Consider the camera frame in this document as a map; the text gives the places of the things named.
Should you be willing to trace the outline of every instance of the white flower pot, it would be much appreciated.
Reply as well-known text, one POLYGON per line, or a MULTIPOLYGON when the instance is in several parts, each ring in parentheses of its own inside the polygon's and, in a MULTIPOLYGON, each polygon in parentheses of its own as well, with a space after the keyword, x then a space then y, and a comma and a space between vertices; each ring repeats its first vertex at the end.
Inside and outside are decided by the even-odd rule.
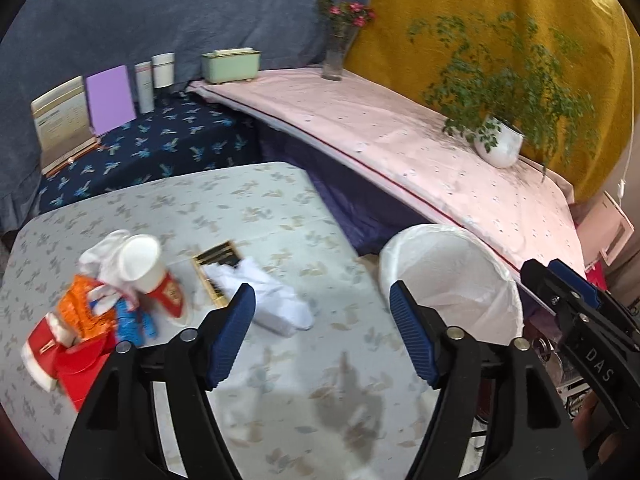
POLYGON ((487 121, 494 121, 498 124, 498 127, 493 130, 498 145, 492 147, 490 152, 487 152, 479 137, 476 137, 476 140, 474 140, 476 152, 482 159, 496 168, 510 168, 518 160, 524 136, 495 118, 487 119, 487 121))

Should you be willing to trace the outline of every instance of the purple folder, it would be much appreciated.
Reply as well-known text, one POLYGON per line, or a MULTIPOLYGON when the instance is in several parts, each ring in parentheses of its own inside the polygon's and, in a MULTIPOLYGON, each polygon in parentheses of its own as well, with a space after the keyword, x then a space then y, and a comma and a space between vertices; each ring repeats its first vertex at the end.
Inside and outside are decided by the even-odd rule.
POLYGON ((96 136, 100 137, 136 118, 124 65, 89 76, 85 86, 96 136))

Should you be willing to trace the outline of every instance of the orange plastic bag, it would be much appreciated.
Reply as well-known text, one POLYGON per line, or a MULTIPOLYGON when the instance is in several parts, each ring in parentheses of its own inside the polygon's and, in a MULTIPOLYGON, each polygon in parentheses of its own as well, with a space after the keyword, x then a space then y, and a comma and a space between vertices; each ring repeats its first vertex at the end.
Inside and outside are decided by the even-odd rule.
POLYGON ((94 316, 91 311, 86 296, 98 285, 100 283, 94 279, 76 274, 73 283, 58 302, 60 316, 83 340, 96 337, 116 327, 113 308, 100 316, 94 316))

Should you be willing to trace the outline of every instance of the mustard yellow fabric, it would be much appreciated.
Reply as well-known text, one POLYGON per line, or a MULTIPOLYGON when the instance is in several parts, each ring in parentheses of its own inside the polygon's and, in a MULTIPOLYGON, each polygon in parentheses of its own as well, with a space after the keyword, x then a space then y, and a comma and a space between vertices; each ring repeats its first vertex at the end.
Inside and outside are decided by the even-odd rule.
MULTIPOLYGON (((416 102, 422 102, 420 92, 438 79, 450 52, 428 33, 411 44, 406 31, 414 18, 433 21, 438 14, 464 17, 470 11, 496 17, 512 10, 523 18, 533 16, 540 26, 538 39, 549 47, 553 45, 549 27, 579 40, 585 54, 566 70, 566 79, 572 88, 591 93, 600 142, 593 159, 583 146, 577 146, 570 166, 565 167, 556 158, 550 168, 574 184, 578 200, 597 192, 631 132, 631 70, 624 20, 638 60, 636 84, 640 86, 640 38, 617 0, 372 0, 371 5, 378 18, 358 35, 346 67, 416 102)), ((638 110, 640 91, 636 97, 638 110)), ((530 149, 524 153, 537 158, 530 149)))

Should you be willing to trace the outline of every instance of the blue-gray curtain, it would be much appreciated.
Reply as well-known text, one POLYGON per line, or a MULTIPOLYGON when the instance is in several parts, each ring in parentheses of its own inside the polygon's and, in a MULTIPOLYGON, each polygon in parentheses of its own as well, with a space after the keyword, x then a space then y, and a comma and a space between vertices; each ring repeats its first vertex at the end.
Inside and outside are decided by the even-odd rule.
POLYGON ((20 227, 40 181, 30 103, 77 75, 176 53, 176 81, 200 54, 251 46, 262 69, 320 59, 316 0, 27 0, 0 43, 0 230, 20 227))

